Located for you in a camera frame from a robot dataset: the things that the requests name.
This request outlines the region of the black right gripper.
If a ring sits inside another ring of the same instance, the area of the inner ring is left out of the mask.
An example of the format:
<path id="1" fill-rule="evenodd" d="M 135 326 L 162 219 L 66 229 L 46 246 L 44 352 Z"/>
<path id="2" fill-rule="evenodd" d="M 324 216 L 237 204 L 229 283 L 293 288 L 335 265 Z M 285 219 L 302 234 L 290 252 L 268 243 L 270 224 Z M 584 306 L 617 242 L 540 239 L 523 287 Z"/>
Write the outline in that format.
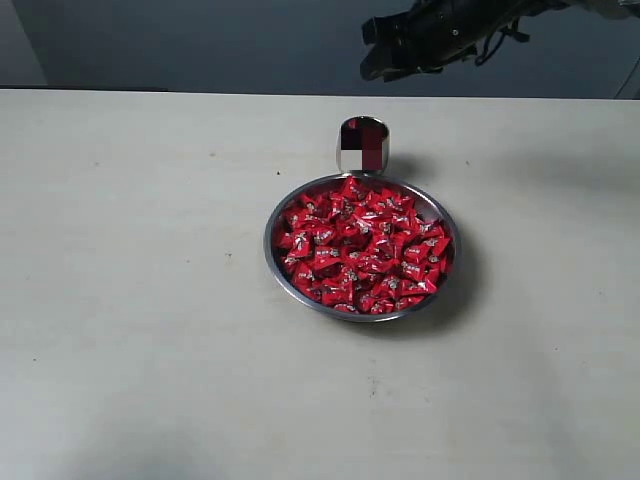
<path id="1" fill-rule="evenodd" d="M 404 14 L 395 14 L 365 21 L 362 40 L 365 45 L 392 42 L 403 33 L 403 45 L 417 69 L 440 70 L 476 56 L 477 46 L 509 24 L 519 9 L 518 1 L 417 1 L 406 20 Z M 402 51 L 373 47 L 360 64 L 360 76 L 391 82 L 413 75 L 415 66 Z"/>

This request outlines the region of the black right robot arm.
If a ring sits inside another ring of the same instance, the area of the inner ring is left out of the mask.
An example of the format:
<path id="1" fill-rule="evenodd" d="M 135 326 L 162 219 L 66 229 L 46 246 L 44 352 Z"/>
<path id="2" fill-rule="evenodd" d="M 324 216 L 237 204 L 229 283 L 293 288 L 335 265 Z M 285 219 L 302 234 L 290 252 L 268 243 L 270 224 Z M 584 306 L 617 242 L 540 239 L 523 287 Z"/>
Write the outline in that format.
<path id="1" fill-rule="evenodd" d="M 372 17 L 361 27 L 370 48 L 360 64 L 365 81 L 392 82 L 417 74 L 440 74 L 452 63 L 487 63 L 505 39 L 523 44 L 524 18 L 576 7 L 607 20 L 639 16 L 637 1 L 427 0 L 407 11 Z"/>

